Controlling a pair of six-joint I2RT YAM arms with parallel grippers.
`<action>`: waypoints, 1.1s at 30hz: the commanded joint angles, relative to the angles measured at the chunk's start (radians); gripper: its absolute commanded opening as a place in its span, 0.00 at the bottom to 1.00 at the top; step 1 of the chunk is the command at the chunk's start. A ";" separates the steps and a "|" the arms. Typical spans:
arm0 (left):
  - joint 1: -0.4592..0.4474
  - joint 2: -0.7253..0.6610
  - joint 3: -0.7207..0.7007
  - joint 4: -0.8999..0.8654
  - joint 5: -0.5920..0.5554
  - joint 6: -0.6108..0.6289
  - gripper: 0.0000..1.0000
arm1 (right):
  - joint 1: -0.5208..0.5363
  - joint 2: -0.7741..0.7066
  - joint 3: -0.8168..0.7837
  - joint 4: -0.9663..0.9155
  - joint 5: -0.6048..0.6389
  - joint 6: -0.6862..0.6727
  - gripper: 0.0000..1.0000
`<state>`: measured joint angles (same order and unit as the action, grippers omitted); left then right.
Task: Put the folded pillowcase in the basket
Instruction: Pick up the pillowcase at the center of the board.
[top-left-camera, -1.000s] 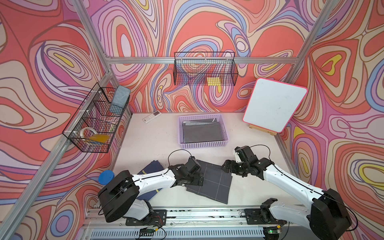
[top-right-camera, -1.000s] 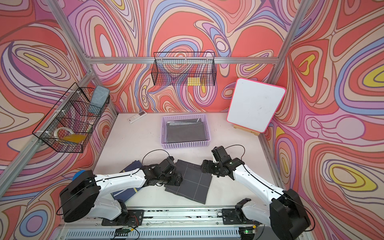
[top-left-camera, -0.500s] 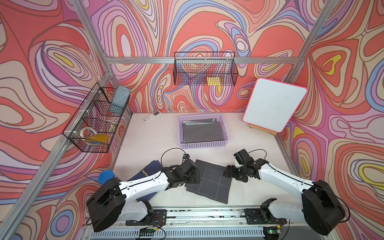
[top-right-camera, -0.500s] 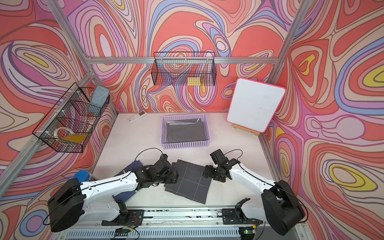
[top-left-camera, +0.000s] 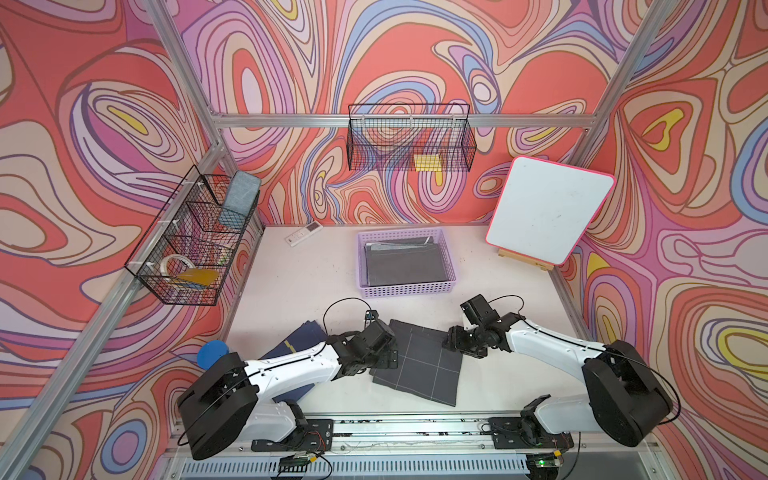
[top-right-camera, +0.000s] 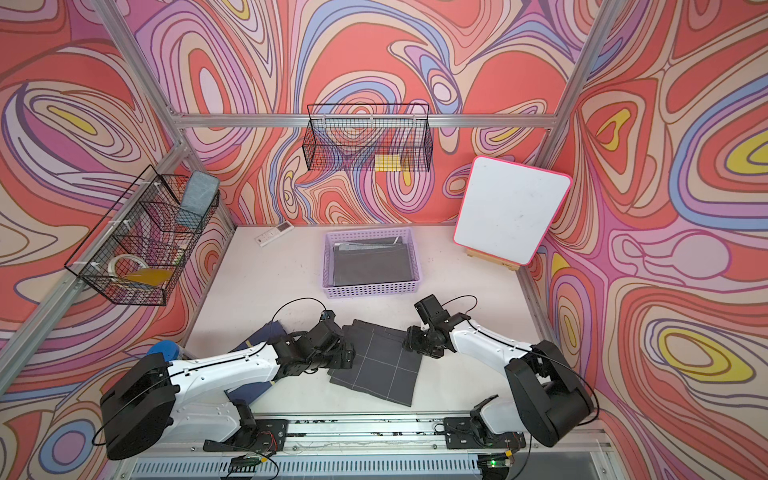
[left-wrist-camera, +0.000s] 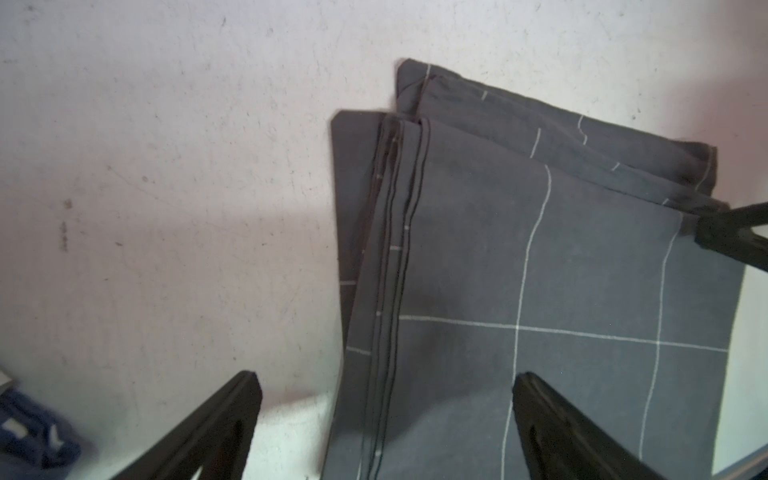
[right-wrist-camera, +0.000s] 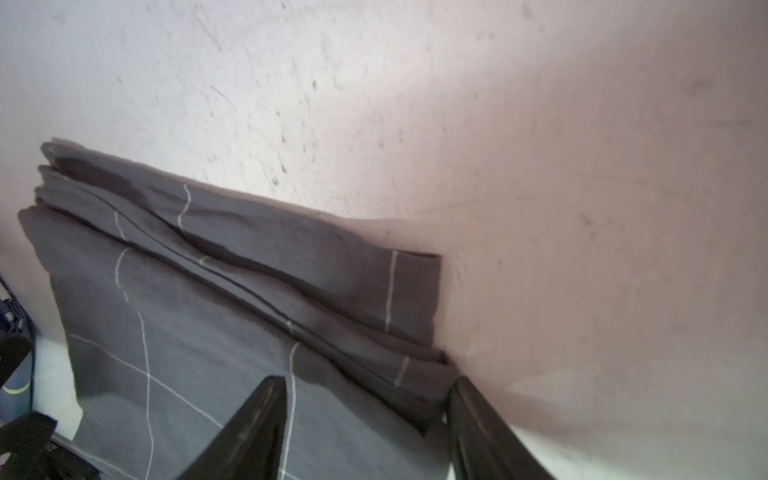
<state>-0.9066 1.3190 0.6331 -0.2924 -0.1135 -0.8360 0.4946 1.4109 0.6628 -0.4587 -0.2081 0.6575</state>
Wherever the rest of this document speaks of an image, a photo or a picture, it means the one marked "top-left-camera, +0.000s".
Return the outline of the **dark grey checked pillowcase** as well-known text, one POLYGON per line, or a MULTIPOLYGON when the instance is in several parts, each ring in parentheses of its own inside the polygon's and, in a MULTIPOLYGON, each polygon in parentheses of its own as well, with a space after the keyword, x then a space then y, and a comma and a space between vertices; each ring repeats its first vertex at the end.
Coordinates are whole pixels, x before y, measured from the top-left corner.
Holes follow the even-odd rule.
POLYGON ((389 326, 396 337, 398 367, 372 370, 373 383, 455 407, 463 355, 443 346, 448 334, 396 319, 389 326))

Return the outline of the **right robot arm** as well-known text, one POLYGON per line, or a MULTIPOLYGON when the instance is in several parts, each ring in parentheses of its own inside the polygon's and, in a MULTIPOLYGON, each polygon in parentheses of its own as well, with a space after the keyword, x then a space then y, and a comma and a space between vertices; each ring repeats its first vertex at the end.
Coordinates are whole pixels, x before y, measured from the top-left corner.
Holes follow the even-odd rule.
POLYGON ((671 384, 641 358, 631 344, 601 344, 556 333, 520 312, 501 315, 478 294, 460 308, 470 327, 453 326, 443 346, 482 359, 491 350, 528 356, 584 385, 582 394, 555 398, 543 394, 519 414, 519 435, 531 446, 560 434, 602 432, 620 445, 635 447, 657 426, 673 421, 679 401, 671 384))

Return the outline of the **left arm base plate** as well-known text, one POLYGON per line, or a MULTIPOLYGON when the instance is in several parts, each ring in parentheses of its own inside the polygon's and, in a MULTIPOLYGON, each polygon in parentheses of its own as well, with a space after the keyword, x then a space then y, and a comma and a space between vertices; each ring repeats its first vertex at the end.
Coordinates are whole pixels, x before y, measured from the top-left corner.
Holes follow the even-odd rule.
POLYGON ((306 425, 297 427, 284 440, 253 440, 253 452, 310 452, 324 453, 333 443, 334 421, 332 419, 310 419, 306 425))

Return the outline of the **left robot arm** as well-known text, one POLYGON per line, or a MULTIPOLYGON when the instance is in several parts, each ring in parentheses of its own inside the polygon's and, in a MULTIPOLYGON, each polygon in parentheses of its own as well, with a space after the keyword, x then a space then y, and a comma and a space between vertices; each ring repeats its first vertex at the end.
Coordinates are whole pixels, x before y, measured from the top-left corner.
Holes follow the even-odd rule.
POLYGON ((307 385, 396 369, 398 347, 389 325, 374 318, 361 331, 331 335, 317 345, 263 360, 232 352, 219 358, 177 400, 183 424, 180 446, 196 461, 237 441, 282 443, 309 424, 300 408, 275 399, 307 385))

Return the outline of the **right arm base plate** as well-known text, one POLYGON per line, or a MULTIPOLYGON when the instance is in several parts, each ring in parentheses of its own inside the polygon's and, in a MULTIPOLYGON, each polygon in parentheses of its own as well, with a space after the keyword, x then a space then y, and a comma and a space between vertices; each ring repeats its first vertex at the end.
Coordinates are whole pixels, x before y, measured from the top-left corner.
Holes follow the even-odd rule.
POLYGON ((534 417, 491 417, 488 426, 497 450, 568 451, 575 446, 570 433, 548 433, 534 417))

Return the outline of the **plain grey pillowcase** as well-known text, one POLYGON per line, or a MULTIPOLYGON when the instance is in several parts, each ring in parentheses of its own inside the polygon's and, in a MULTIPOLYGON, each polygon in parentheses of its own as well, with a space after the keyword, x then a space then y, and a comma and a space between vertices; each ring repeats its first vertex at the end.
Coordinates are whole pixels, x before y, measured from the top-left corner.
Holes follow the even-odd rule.
POLYGON ((449 280, 442 249, 433 236, 366 242, 364 253, 369 286, 449 280))

